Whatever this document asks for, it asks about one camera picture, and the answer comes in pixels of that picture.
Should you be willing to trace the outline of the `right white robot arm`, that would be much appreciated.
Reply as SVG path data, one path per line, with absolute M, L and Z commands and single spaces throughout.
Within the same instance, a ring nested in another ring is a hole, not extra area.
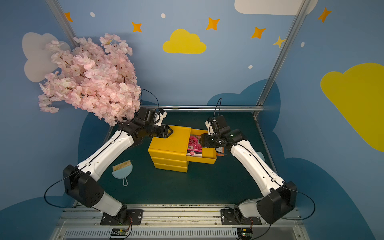
M 297 186 L 273 171 L 240 130 L 232 130 L 224 116 L 208 118 L 205 125 L 208 133 L 201 136 L 202 147 L 226 148 L 248 171 L 264 196 L 235 205 L 235 216 L 239 220 L 259 214 L 271 225 L 295 208 Z

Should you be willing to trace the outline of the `yellow top drawer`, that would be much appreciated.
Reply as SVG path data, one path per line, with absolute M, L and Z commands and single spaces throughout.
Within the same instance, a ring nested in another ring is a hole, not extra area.
M 208 133 L 208 131 L 206 131 L 206 130 L 191 129 L 190 135 L 191 134 L 193 134 L 193 135 L 201 135 L 201 137 L 202 137 L 203 134 L 207 134 L 207 133 Z M 205 147 L 203 147 L 203 156 L 201 158 L 199 158 L 199 157 L 189 157 L 186 154 L 186 159 L 187 159 L 188 162 L 203 163 L 203 164 L 214 164 L 216 162 L 216 159 L 217 159 L 216 150 L 214 148 L 205 148 Z

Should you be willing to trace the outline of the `orange seed bag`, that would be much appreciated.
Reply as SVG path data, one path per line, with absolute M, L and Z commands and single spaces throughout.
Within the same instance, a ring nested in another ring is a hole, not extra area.
M 215 148 L 215 150 L 216 150 L 216 155 L 218 157 L 223 157 L 225 155 L 224 147 L 218 147 L 218 148 Z

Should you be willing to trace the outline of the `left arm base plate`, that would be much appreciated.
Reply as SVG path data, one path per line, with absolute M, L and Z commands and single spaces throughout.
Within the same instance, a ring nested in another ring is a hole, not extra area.
M 144 210 L 122 209 L 116 216 L 103 213 L 101 226 L 139 226 L 142 222 Z

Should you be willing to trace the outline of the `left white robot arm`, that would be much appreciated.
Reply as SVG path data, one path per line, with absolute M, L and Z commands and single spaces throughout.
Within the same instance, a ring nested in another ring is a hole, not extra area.
M 77 166 L 68 165 L 64 169 L 66 194 L 88 208 L 124 218 L 123 204 L 106 193 L 98 181 L 115 159 L 128 148 L 141 144 L 145 137 L 168 138 L 173 130 L 163 124 L 166 116 L 162 108 L 140 108 L 136 116 L 120 124 L 119 130 L 94 154 Z

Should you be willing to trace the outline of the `pink flower seed bag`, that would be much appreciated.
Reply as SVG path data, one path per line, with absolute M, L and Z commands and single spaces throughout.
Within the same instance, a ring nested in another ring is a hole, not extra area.
M 190 135 L 187 156 L 189 157 L 199 157 L 203 156 L 203 147 L 200 144 L 201 135 Z

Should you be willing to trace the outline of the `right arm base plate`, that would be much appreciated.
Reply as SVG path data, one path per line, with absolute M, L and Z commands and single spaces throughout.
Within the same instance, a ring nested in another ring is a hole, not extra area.
M 234 210 L 229 207 L 225 207 L 220 210 L 222 225 L 261 225 L 261 219 L 259 217 L 244 217 L 238 210 Z

